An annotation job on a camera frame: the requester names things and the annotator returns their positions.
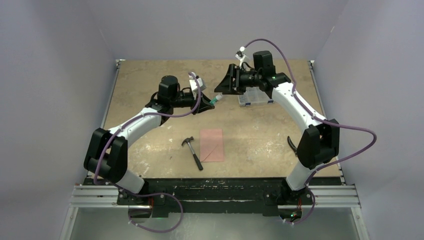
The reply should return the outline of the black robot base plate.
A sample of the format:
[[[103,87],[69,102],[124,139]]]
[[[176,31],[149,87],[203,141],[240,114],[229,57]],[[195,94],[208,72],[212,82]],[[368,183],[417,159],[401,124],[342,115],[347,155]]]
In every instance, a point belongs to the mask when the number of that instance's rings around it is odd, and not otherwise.
[[[298,220],[302,211],[317,204],[319,192],[333,193],[337,177],[316,177],[306,189],[291,191],[284,177],[148,178],[148,194],[129,193],[106,183],[112,206],[128,207],[134,219],[167,218],[169,214],[261,214]]]

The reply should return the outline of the black handled hammer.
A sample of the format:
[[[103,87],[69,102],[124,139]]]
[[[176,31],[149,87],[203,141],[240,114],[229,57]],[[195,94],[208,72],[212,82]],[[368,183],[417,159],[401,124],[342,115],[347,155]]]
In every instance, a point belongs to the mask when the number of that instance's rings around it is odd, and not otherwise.
[[[194,159],[194,161],[195,161],[195,163],[196,163],[196,166],[197,166],[198,170],[199,170],[199,171],[202,171],[204,168],[203,168],[203,166],[202,166],[202,164],[201,164],[201,162],[200,162],[200,159],[199,159],[199,157],[197,156],[197,154],[196,154],[196,152],[195,152],[194,148],[193,148],[193,147],[192,147],[192,145],[191,145],[191,142],[192,142],[192,141],[194,141],[194,137],[193,137],[193,136],[188,137],[188,138],[185,138],[185,139],[182,141],[181,146],[182,146],[182,147],[184,147],[185,145],[187,145],[187,146],[189,147],[190,152],[191,152],[191,154],[192,154],[192,156],[193,156],[193,159]]]

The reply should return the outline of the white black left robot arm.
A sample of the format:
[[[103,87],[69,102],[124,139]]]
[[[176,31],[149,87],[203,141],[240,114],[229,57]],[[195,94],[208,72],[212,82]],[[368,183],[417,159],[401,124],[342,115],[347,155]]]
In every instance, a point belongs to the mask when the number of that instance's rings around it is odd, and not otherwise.
[[[128,150],[149,131],[177,118],[175,108],[189,108],[189,114],[214,109],[203,94],[206,85],[194,72],[189,72],[189,86],[182,88],[173,75],[162,77],[158,90],[145,107],[132,118],[110,129],[98,128],[91,136],[83,167],[94,174],[96,185],[110,182],[127,191],[138,205],[149,199],[149,184],[128,168]]]

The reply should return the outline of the white green glue stick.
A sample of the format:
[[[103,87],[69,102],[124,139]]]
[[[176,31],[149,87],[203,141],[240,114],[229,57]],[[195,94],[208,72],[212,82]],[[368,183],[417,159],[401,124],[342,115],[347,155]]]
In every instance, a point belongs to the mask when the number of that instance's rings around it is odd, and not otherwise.
[[[216,102],[218,102],[218,101],[220,101],[221,99],[218,97],[219,96],[219,94],[218,95],[216,95],[211,101],[210,101],[210,103],[212,104],[212,105],[215,105],[216,104]]]

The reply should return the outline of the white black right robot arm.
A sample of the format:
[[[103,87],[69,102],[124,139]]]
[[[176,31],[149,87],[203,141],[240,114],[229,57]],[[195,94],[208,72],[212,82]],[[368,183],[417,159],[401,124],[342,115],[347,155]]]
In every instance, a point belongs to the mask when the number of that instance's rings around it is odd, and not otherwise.
[[[286,178],[287,186],[280,196],[288,204],[300,198],[300,190],[318,167],[329,163],[339,153],[340,129],[335,119],[326,120],[293,88],[294,82],[283,72],[278,73],[270,51],[253,54],[254,67],[244,67],[246,55],[241,48],[236,52],[239,64],[230,64],[223,80],[214,92],[223,95],[243,95],[247,88],[258,87],[275,103],[282,106],[301,132],[297,146],[298,162]]]

